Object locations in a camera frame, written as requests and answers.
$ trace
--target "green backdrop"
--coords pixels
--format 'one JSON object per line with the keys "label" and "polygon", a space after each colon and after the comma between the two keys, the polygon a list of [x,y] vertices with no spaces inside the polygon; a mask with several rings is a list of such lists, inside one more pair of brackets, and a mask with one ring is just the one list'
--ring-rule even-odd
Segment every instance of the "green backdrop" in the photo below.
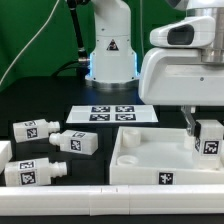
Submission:
{"label": "green backdrop", "polygon": [[[21,49],[45,23],[55,2],[56,0],[0,1],[0,78]],[[138,54],[140,69],[140,1],[125,2],[132,12],[132,47]],[[144,49],[148,51],[152,47],[149,43],[150,31],[182,19],[184,13],[171,9],[165,0],[144,0],[143,5]],[[78,15],[85,47],[88,53],[91,53],[95,46],[92,4],[79,6]],[[65,1],[61,0],[49,25],[18,60],[0,91],[22,77],[49,76],[59,66],[76,58],[77,44],[70,13]]]}

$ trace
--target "white robot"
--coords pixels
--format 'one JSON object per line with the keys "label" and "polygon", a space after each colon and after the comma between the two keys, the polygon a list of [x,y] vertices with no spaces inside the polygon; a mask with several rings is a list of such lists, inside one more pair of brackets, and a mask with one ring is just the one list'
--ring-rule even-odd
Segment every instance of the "white robot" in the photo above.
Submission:
{"label": "white robot", "polygon": [[152,31],[159,48],[144,58],[140,98],[153,105],[223,106],[224,1],[167,2],[187,16]]}
{"label": "white robot", "polygon": [[126,89],[138,85],[137,55],[131,47],[131,12],[122,0],[92,0],[96,48],[90,56],[87,85]]}

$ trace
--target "black tabletop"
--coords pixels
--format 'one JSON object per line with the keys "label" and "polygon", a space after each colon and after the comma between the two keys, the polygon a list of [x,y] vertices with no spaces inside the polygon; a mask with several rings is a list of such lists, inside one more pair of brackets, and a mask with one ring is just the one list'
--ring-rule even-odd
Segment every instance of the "black tabletop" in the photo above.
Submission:
{"label": "black tabletop", "polygon": [[[59,152],[48,139],[16,144],[12,124],[20,121],[46,119],[60,121],[62,132],[73,105],[141,105],[137,89],[105,92],[86,87],[79,77],[57,79],[24,78],[0,93],[0,140],[11,140],[13,160],[48,157],[51,162],[66,161],[68,176],[52,180],[53,186],[107,185],[109,165],[116,140],[118,126],[83,125],[76,130],[98,133],[99,149],[93,156]],[[186,123],[179,107],[155,107],[160,120],[158,127],[185,128]],[[199,109],[197,117],[223,119],[223,108]],[[5,186],[0,175],[0,186]],[[222,223],[223,215],[148,215],[148,216],[43,216],[0,217],[1,224],[10,223]]]}

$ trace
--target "white container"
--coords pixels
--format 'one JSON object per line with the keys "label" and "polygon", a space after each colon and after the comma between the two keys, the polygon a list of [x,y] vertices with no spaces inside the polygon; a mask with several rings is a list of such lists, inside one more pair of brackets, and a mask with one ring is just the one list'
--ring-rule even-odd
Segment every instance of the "white container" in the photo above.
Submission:
{"label": "white container", "polygon": [[96,133],[67,130],[63,134],[51,134],[50,143],[60,146],[61,151],[92,155],[98,149]]}
{"label": "white container", "polygon": [[11,162],[5,166],[7,187],[51,184],[51,177],[67,175],[66,163],[49,163],[48,158]]}
{"label": "white container", "polygon": [[0,141],[0,174],[6,163],[12,158],[12,147],[10,141]]}
{"label": "white container", "polygon": [[[140,132],[140,145],[126,147],[127,132]],[[194,142],[185,129],[120,127],[110,164],[110,184],[224,184],[223,161],[217,170],[195,168]],[[223,149],[220,156],[224,158]]]}
{"label": "white container", "polygon": [[16,142],[26,142],[48,138],[52,132],[60,131],[59,122],[47,122],[46,120],[26,121],[13,124]]}

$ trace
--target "white block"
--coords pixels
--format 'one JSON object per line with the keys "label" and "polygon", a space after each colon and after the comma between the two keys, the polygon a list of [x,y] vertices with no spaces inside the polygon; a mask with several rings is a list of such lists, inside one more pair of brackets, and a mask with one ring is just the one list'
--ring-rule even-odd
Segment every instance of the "white block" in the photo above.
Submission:
{"label": "white block", "polygon": [[0,188],[0,215],[90,215],[89,186]]}
{"label": "white block", "polygon": [[223,185],[130,186],[130,214],[224,212]]}
{"label": "white block", "polygon": [[104,186],[90,193],[90,215],[129,215],[128,186]]}
{"label": "white block", "polygon": [[5,182],[7,187],[33,187],[51,184],[51,178],[67,175],[67,165],[49,163],[48,158],[7,163]]}
{"label": "white block", "polygon": [[0,174],[5,169],[5,165],[12,158],[12,147],[10,141],[0,141]]}
{"label": "white block", "polygon": [[67,130],[63,134],[51,134],[49,141],[64,152],[92,155],[98,149],[96,133]]}
{"label": "white block", "polygon": [[193,150],[194,167],[198,169],[219,169],[224,127],[216,120],[199,120],[200,137]]}

